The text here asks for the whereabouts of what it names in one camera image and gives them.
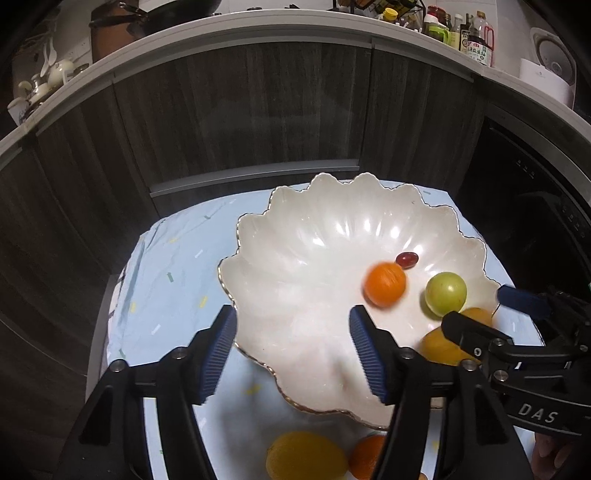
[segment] gold rim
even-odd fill
[[[308,190],[310,188],[310,185],[312,184],[312,182],[320,175],[330,175],[328,173],[319,173],[317,175],[314,176],[314,178],[311,180],[311,182],[308,184],[308,186],[303,189],[303,190],[299,190],[297,191],[298,193],[304,193],[306,190]],[[359,175],[357,175],[353,180],[349,180],[349,181],[344,181],[341,183],[352,183],[355,181],[355,179],[357,179],[358,177],[360,177],[361,175],[366,175],[366,176],[372,176],[373,178],[375,178],[375,180],[377,180],[378,184],[385,190],[396,190],[397,188],[404,186],[404,185],[410,185],[413,188],[416,189],[416,191],[418,192],[421,201],[423,202],[423,204],[429,208],[441,208],[441,207],[446,207],[452,210],[455,218],[456,218],[456,228],[458,233],[460,233],[460,235],[464,238],[472,238],[474,240],[479,241],[483,246],[484,246],[484,260],[482,263],[482,272],[484,274],[484,276],[487,278],[487,280],[492,281],[494,283],[496,283],[498,285],[498,287],[501,286],[500,283],[498,283],[496,280],[493,280],[492,278],[488,277],[488,275],[486,275],[486,271],[484,269],[485,264],[486,264],[486,256],[487,256],[487,251],[486,251],[486,243],[478,237],[475,236],[467,236],[464,235],[464,233],[462,232],[462,230],[460,230],[460,220],[457,216],[457,212],[455,211],[455,209],[449,205],[437,205],[437,206],[432,206],[429,205],[427,202],[425,202],[425,200],[423,199],[423,194],[421,193],[421,191],[418,189],[418,187],[416,185],[413,185],[412,183],[401,183],[400,185],[397,185],[395,187],[385,187],[384,185],[382,185],[382,183],[379,181],[379,179],[373,175],[372,173],[369,172],[364,172],[361,173]],[[230,255],[229,257],[223,258],[222,260],[220,260],[220,262],[217,265],[217,279],[220,282],[220,285],[222,286],[223,291],[226,293],[226,295],[228,296],[228,298],[230,299],[230,301],[232,302],[232,306],[236,309],[236,315],[238,315],[238,307],[236,305],[236,301],[234,300],[234,298],[232,297],[232,294],[230,294],[229,290],[226,288],[226,285],[223,282],[222,279],[222,270],[221,270],[221,266],[222,266],[222,262],[224,262],[225,259],[227,258],[231,258],[231,257],[235,257],[236,255],[238,255],[238,252],[240,251],[240,235],[238,234],[239,231],[239,225],[240,225],[240,221],[242,219],[242,217],[244,217],[245,215],[260,215],[260,216],[264,216],[271,208],[271,202],[273,200],[273,195],[275,195],[275,192],[279,189],[283,189],[283,188],[291,188],[288,186],[279,186],[273,189],[273,191],[271,192],[271,195],[269,196],[269,202],[267,203],[267,208],[265,209],[265,211],[263,213],[243,213],[242,215],[240,215],[240,217],[238,217],[238,221],[236,222],[236,240],[238,242],[238,248],[236,249],[236,253],[233,255]],[[499,309],[499,303],[496,304],[495,310],[493,311],[493,315],[495,313],[497,313]],[[340,413],[340,414],[344,414],[350,418],[352,418],[353,420],[361,423],[362,425],[369,427],[371,429],[375,429],[375,430],[382,430],[382,431],[386,431],[388,430],[388,426],[377,426],[377,425],[372,425],[370,423],[368,423],[367,421],[362,420],[361,418],[359,418],[357,415],[355,415],[354,413],[352,413],[349,410],[313,410],[312,408],[308,408],[304,405],[300,405],[299,403],[295,402],[294,400],[292,400],[288,395],[285,394],[285,392],[282,390],[282,388],[279,386],[279,379],[277,376],[277,373],[267,364],[257,360],[255,357],[253,357],[252,355],[250,355],[249,353],[246,352],[246,350],[244,350],[242,347],[240,347],[240,345],[238,345],[238,343],[236,341],[234,341],[234,346],[237,348],[237,350],[243,354],[245,357],[249,358],[250,360],[252,360],[253,362],[255,362],[256,364],[260,365],[261,367],[265,368],[269,373],[271,373],[271,375],[273,375],[273,378],[275,378],[275,384],[277,385],[277,390],[279,390],[279,393],[281,393],[281,395],[283,396],[283,398],[286,400],[286,402],[288,404],[290,404],[292,407],[306,412],[306,413],[311,413],[314,415],[328,415],[328,414],[332,414],[332,413]],[[431,405],[431,409],[432,410],[441,410],[441,407],[434,407],[433,405]]]

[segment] teapot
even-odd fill
[[[65,85],[72,76],[73,71],[74,64],[71,60],[64,59],[55,62],[49,70],[49,75],[47,76],[47,83],[49,84],[49,87],[54,89]]]

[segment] yellow fruit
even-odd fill
[[[419,353],[430,362],[456,366],[462,360],[474,357],[468,355],[455,343],[443,336],[441,327],[426,334],[418,346]]]
[[[469,309],[462,311],[461,314],[471,318],[472,320],[476,320],[477,322],[492,327],[492,312],[489,312],[485,309],[470,307]]]
[[[289,432],[267,450],[267,473],[272,480],[341,480],[347,472],[344,451],[312,432]]]

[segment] green apple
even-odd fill
[[[441,272],[427,283],[425,302],[438,317],[459,312],[466,303],[467,288],[460,275]]]

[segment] white countertop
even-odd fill
[[[50,124],[110,83],[155,65],[200,51],[261,41],[330,41],[361,47],[394,47],[435,58],[436,65],[465,75],[482,76],[509,87],[546,107],[591,144],[591,125],[566,105],[507,73],[486,67],[426,35],[358,15],[303,9],[237,12],[195,20],[150,35],[91,65],[60,88],[19,127],[0,140],[0,155],[26,133]]]

